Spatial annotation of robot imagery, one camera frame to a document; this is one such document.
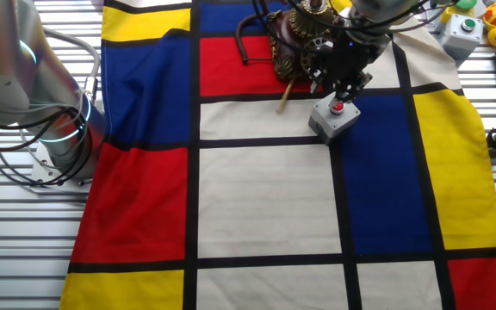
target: red button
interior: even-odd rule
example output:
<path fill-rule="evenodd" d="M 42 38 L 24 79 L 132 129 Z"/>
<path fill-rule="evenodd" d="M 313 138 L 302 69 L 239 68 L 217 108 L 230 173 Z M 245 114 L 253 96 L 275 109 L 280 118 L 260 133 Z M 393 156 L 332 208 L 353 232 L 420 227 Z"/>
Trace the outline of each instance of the red button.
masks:
<path fill-rule="evenodd" d="M 340 115 L 344 112 L 344 104 L 342 102 L 336 103 L 336 105 L 331 107 L 331 112 L 335 115 Z"/>

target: white square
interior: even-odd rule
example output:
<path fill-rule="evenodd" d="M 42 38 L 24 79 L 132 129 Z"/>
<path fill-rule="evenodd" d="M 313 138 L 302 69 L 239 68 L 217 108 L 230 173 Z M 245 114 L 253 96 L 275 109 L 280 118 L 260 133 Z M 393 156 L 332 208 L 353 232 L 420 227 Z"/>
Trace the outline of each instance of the white square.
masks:
<path fill-rule="evenodd" d="M 397 77 L 397 67 L 395 66 L 394 48 L 391 43 L 387 44 L 382 55 L 374 63 L 367 65 L 363 71 L 370 73 L 373 77 L 369 84 L 365 86 L 364 89 L 366 90 L 400 87 L 400 80 Z"/>
<path fill-rule="evenodd" d="M 433 262 L 357 265 L 363 309 L 441 310 Z"/>
<path fill-rule="evenodd" d="M 276 113 L 280 100 L 202 104 L 200 139 L 315 136 L 315 132 L 307 124 L 317 101 L 318 99 L 288 100 L 280 115 Z"/>
<path fill-rule="evenodd" d="M 199 310 L 347 310 L 344 267 L 198 270 Z"/>
<path fill-rule="evenodd" d="M 399 28 L 410 27 L 417 22 L 411 18 Z M 462 88 L 455 61 L 426 29 L 394 34 L 394 42 L 405 52 L 412 87 L 441 82 L 450 90 Z"/>
<path fill-rule="evenodd" d="M 199 257 L 340 253 L 328 147 L 202 149 Z"/>

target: green button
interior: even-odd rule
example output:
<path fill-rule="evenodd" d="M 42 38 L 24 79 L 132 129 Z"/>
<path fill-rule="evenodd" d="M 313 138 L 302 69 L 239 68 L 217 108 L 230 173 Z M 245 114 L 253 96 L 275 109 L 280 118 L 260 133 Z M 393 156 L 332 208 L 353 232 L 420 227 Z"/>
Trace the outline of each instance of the green button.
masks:
<path fill-rule="evenodd" d="M 477 0 L 459 0 L 455 6 L 458 9 L 469 10 L 472 9 L 476 3 L 478 3 Z"/>
<path fill-rule="evenodd" d="M 472 21 L 472 20 L 466 20 L 464 21 L 464 24 L 466 25 L 466 27 L 468 28 L 474 28 L 475 27 L 475 22 Z"/>

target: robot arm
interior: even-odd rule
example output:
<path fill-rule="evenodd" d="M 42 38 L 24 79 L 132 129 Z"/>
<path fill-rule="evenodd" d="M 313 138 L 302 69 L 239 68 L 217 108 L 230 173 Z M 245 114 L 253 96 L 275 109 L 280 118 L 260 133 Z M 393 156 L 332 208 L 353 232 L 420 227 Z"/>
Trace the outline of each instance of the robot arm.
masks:
<path fill-rule="evenodd" d="M 49 47 L 31 0 L 0 0 L 1 127 L 39 136 L 63 177 L 93 176 L 106 121 Z"/>

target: blue fabric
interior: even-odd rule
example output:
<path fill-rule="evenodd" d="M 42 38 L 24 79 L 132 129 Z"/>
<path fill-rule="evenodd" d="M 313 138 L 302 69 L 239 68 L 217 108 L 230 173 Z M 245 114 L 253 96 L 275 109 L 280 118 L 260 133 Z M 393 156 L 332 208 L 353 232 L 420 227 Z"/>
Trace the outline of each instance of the blue fabric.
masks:
<path fill-rule="evenodd" d="M 156 45 L 102 48 L 103 59 L 120 60 L 102 66 L 107 133 L 114 140 L 132 146 L 189 139 L 189 40 L 167 34 Z"/>
<path fill-rule="evenodd" d="M 268 3 L 267 5 L 269 12 L 288 9 L 288 6 L 282 5 L 282 3 Z M 235 31 L 240 21 L 254 14 L 252 4 L 222 5 L 201 3 L 200 10 L 200 30 L 203 33 Z M 244 28 L 244 31 L 262 31 L 262 34 L 265 33 L 259 21 L 253 22 Z"/>
<path fill-rule="evenodd" d="M 431 251 L 402 97 L 355 104 L 361 116 L 340 141 L 355 252 Z"/>

